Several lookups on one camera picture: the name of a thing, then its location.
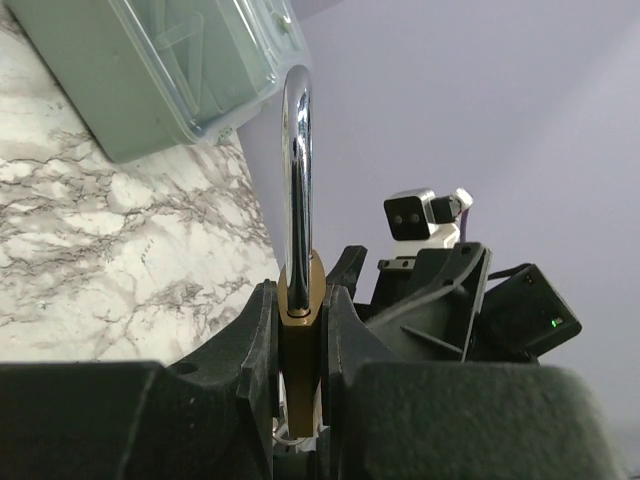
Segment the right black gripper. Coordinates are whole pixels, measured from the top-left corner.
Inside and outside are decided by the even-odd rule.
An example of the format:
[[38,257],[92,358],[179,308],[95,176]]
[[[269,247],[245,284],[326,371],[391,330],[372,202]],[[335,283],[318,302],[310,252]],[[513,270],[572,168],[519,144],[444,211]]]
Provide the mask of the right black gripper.
[[382,261],[371,301],[353,297],[366,249],[345,249],[329,275],[327,360],[535,363],[582,326],[533,263],[490,270],[480,243]]

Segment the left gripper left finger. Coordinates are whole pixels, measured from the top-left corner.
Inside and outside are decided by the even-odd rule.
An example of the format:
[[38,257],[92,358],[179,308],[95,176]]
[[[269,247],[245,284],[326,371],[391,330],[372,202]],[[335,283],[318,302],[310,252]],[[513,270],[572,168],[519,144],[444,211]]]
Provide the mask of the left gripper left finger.
[[268,479],[276,289],[184,359],[8,363],[5,479]]

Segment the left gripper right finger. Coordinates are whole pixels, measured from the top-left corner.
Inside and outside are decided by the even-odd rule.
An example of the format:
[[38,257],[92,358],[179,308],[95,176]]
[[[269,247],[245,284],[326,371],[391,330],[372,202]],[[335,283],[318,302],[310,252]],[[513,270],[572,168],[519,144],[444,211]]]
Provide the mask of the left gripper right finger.
[[334,479],[622,479],[594,395],[572,372],[406,362],[360,321],[348,291],[324,302],[324,407]]

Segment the brass padlock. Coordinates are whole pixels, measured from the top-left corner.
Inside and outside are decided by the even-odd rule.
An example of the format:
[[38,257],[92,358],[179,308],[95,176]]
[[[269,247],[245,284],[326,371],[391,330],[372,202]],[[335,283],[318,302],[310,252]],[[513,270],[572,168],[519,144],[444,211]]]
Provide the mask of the brass padlock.
[[287,241],[278,281],[279,360],[289,433],[307,438],[320,422],[320,318],[327,282],[312,247],[312,82],[302,65],[286,75],[281,137]]

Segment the silver padlock keys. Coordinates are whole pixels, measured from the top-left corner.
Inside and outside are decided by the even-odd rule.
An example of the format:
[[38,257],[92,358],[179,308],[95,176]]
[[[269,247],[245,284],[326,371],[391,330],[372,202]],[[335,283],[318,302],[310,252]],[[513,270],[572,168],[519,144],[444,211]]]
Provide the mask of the silver padlock keys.
[[286,407],[281,403],[278,416],[273,418],[272,440],[275,444],[284,445],[285,447],[301,448],[309,443],[312,437],[295,437],[291,435],[286,418]]

